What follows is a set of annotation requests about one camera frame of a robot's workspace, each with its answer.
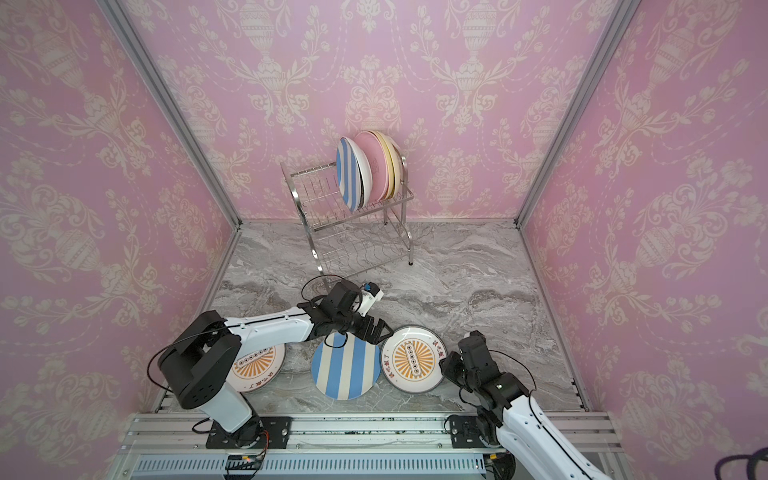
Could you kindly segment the blue striped plate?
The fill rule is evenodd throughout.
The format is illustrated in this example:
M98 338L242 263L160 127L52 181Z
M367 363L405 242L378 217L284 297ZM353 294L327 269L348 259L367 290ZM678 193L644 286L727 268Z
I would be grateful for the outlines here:
M353 335L334 332L318 346L311 364L315 387L338 401L361 397L381 374L380 348Z
M359 208L361 202L362 177L358 156L352 142L342 137L336 150L336 175L342 200L350 212Z

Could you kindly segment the cream beige plate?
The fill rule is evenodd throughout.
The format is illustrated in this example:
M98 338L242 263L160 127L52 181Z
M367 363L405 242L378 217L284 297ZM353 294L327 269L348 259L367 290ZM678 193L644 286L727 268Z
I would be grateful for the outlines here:
M392 158L393 158L394 176L395 176L395 190L394 190L393 196L397 196L400 194L402 190L404 175L405 175L405 167L403 165L403 157L401 155L397 142L390 136L388 136L388 140L392 147Z

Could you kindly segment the yellow bear plate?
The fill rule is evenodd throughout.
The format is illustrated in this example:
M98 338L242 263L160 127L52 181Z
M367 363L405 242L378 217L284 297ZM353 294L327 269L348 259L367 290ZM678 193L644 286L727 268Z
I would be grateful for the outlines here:
M388 140L388 135L378 132L379 139L382 143L382 145L386 148L386 158L388 162L388 178L389 178L389 188L387 192L386 199L392 199L395 196L394 190L395 190L395 176L394 176L394 166L393 166L393 158L392 158L392 147Z

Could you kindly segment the pink bear plate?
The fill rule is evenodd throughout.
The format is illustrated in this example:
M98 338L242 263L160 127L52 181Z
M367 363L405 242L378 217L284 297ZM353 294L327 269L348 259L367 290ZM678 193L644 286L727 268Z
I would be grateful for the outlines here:
M354 141L366 155L370 166L372 187L369 204L379 202L386 197L389 190L389 173L384 145L379 136L372 131L359 132L354 137Z

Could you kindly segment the brown rim petal pattern plate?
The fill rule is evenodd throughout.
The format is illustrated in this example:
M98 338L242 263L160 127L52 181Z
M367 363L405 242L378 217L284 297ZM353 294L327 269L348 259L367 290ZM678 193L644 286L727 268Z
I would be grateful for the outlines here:
M358 168L358 176L360 178L359 202L357 209L362 209L369 203L371 197L373 188L372 170L368 157L362 148L354 140L350 140L349 143L356 156L356 165Z

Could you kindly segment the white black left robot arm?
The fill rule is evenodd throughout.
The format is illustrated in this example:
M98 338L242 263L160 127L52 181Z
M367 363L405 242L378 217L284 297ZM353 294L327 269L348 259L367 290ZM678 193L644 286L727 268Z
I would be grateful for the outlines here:
M215 310L200 314L169 345L151 357L185 410L198 409L212 422L211 433L227 447L269 445L264 422L244 395L227 380L235 363L280 344L326 338L334 332L370 345L388 340L394 330L369 314L383 297L375 283L359 286L339 279L326 294L282 312L225 318Z

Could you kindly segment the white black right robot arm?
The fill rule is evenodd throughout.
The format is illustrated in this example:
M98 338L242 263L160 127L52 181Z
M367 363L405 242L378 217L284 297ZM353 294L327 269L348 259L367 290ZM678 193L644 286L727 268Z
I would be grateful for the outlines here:
M472 331L439 362L443 377L475 395L483 441L501 446L535 479L606 479L555 427L515 375L503 372L486 337Z

